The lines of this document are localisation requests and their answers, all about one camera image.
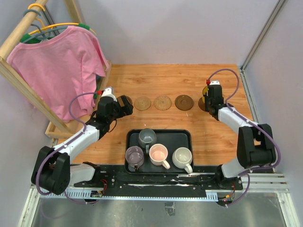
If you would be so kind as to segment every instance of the black tray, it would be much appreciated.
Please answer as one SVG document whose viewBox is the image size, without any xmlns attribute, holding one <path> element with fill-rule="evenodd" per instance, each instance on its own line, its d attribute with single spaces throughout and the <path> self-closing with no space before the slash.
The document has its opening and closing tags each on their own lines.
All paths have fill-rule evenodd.
<svg viewBox="0 0 303 227">
<path fill-rule="evenodd" d="M 127 134 L 126 149 L 132 146 L 139 146 L 139 133 L 142 129 L 130 130 Z M 129 166 L 125 160 L 125 170 L 130 174 L 186 174 L 185 169 L 179 169 L 175 167 L 172 162 L 172 155 L 177 148 L 188 148 L 192 153 L 191 137 L 187 130 L 176 130 L 176 129 L 153 129 L 157 135 L 157 143 L 166 146 L 169 155 L 167 157 L 167 162 L 170 164 L 170 169 L 166 169 L 163 166 L 155 166 L 151 163 L 149 155 L 146 154 L 144 148 L 144 164 L 135 171 L 133 167 Z M 191 163 L 192 168 L 194 168 L 194 160 Z"/>
</svg>

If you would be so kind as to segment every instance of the pink mug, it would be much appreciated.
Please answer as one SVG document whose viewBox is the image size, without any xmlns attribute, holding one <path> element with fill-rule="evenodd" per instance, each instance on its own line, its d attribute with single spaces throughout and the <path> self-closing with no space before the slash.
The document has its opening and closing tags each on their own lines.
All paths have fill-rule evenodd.
<svg viewBox="0 0 303 227">
<path fill-rule="evenodd" d="M 162 144 L 155 144 L 150 148 L 151 163 L 155 166 L 164 166 L 166 169 L 170 168 L 169 163 L 166 161 L 169 152 Z"/>
</svg>

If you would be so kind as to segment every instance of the white mug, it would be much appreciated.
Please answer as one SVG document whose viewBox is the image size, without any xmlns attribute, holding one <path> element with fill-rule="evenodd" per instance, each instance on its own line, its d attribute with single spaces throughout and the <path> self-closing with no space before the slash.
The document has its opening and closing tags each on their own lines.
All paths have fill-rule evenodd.
<svg viewBox="0 0 303 227">
<path fill-rule="evenodd" d="M 169 163 L 166 161 L 169 152 L 162 144 L 155 144 L 150 148 L 151 163 L 155 166 L 164 166 L 166 169 L 170 168 Z"/>
<path fill-rule="evenodd" d="M 187 148 L 178 148 L 172 155 L 172 162 L 180 169 L 185 169 L 188 174 L 193 172 L 191 162 L 193 161 L 193 155 Z"/>
</svg>

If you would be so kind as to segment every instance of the pink t-shirt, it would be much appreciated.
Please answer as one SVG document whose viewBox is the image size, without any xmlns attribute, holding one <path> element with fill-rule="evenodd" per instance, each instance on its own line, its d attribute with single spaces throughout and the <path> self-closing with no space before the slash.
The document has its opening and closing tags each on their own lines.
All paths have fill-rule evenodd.
<svg viewBox="0 0 303 227">
<path fill-rule="evenodd" d="M 19 43 L 7 62 L 64 122 L 72 120 L 70 101 L 96 90 L 96 74 L 108 69 L 98 39 L 88 30 L 68 26 L 51 40 L 38 44 Z M 79 97 L 72 104 L 76 117 L 91 114 L 93 95 Z"/>
</svg>

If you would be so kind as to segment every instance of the wooden table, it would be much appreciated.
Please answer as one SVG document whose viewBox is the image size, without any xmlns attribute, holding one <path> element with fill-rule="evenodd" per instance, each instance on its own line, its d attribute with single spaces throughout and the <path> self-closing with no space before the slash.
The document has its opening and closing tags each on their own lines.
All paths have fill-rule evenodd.
<svg viewBox="0 0 303 227">
<path fill-rule="evenodd" d="M 167 95 L 173 105 L 166 111 L 157 110 L 153 104 L 145 111 L 134 108 L 131 116 L 118 119 L 116 128 L 78 155 L 74 163 L 123 164 L 127 133 L 131 129 L 144 128 L 188 130 L 196 165 L 219 165 L 230 161 L 236 157 L 238 135 L 198 107 L 206 79 L 221 68 L 238 72 L 236 65 L 113 65 L 108 86 L 115 89 L 116 97 L 127 95 L 134 102 L 136 98 L 146 96 L 153 103 L 157 96 Z M 224 98 L 232 94 L 237 85 L 235 75 L 228 71 L 218 73 L 213 79 L 220 81 Z M 189 111 L 177 109 L 174 102 L 179 95 L 191 96 L 194 107 Z M 242 84 L 230 103 L 251 118 Z"/>
</svg>

